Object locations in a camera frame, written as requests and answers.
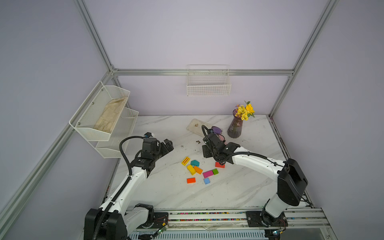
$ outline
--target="white wall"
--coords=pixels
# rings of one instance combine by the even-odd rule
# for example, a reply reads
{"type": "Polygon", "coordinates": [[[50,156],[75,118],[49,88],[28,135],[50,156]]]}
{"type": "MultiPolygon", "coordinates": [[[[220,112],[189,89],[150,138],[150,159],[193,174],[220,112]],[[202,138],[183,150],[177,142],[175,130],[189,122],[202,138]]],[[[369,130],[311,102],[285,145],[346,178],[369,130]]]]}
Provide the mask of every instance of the white wall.
{"type": "Polygon", "coordinates": [[[275,116],[339,240],[382,239],[383,12],[341,0],[275,116]]]}
{"type": "Polygon", "coordinates": [[[271,111],[286,76],[231,76],[225,97],[188,97],[186,76],[120,76],[131,93],[129,105],[140,115],[232,114],[237,104],[251,101],[255,114],[271,111]]]}
{"type": "Polygon", "coordinates": [[[117,68],[292,69],[327,0],[86,2],[117,68]]]}
{"type": "MultiPolygon", "coordinates": [[[[2,211],[106,67],[72,0],[1,1],[0,32],[2,211]]],[[[78,237],[114,163],[76,134],[7,240],[78,237]]]]}

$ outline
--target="teal block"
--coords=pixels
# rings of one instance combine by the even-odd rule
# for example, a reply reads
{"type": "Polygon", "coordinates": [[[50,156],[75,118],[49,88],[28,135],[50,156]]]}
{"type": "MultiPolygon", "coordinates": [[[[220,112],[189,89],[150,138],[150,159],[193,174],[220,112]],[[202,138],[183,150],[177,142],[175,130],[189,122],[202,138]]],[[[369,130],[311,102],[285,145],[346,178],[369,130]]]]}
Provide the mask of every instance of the teal block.
{"type": "Polygon", "coordinates": [[[191,165],[198,167],[198,166],[200,166],[200,163],[196,160],[193,160],[193,161],[191,161],[191,165]]]}

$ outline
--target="pink object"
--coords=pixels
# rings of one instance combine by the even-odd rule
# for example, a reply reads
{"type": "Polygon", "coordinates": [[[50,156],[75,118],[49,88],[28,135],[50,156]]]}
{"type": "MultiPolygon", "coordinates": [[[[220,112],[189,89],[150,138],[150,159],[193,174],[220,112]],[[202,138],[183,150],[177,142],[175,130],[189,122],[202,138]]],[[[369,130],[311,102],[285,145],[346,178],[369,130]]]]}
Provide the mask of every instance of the pink object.
{"type": "Polygon", "coordinates": [[[208,172],[203,172],[204,178],[207,178],[207,177],[210,177],[210,176],[213,176],[213,175],[214,175],[214,173],[212,172],[212,170],[208,171],[208,172]]]}

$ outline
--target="black mounting plate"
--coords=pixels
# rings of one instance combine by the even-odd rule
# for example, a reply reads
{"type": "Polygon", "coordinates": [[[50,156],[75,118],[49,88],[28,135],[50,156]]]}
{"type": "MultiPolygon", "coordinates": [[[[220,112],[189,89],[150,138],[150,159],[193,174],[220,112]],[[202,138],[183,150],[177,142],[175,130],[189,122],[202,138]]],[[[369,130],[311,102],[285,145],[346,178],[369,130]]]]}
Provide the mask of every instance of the black mounting plate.
{"type": "Polygon", "coordinates": [[[168,223],[168,213],[167,212],[155,212],[153,216],[153,225],[147,229],[159,229],[163,227],[163,223],[168,223]]]}
{"type": "MultiPolygon", "coordinates": [[[[263,217],[260,216],[261,211],[247,211],[245,212],[247,216],[247,222],[248,227],[265,227],[261,222],[263,220],[263,217]]],[[[278,219],[281,219],[285,222],[285,226],[288,226],[288,222],[286,220],[286,217],[284,215],[284,212],[280,214],[278,219]]],[[[281,221],[276,221],[274,224],[272,224],[271,227],[284,227],[284,224],[281,221]]]]}

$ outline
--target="beige cloth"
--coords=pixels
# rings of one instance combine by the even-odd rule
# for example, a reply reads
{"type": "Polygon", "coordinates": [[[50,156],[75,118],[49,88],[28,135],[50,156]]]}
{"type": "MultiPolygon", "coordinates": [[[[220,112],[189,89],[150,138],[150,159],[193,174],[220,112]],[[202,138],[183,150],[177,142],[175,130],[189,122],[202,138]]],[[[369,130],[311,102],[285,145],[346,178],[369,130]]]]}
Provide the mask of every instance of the beige cloth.
{"type": "Polygon", "coordinates": [[[96,130],[100,130],[107,133],[112,133],[113,127],[115,126],[121,110],[124,107],[124,103],[127,97],[113,99],[104,108],[103,113],[97,120],[95,126],[96,130]]]}

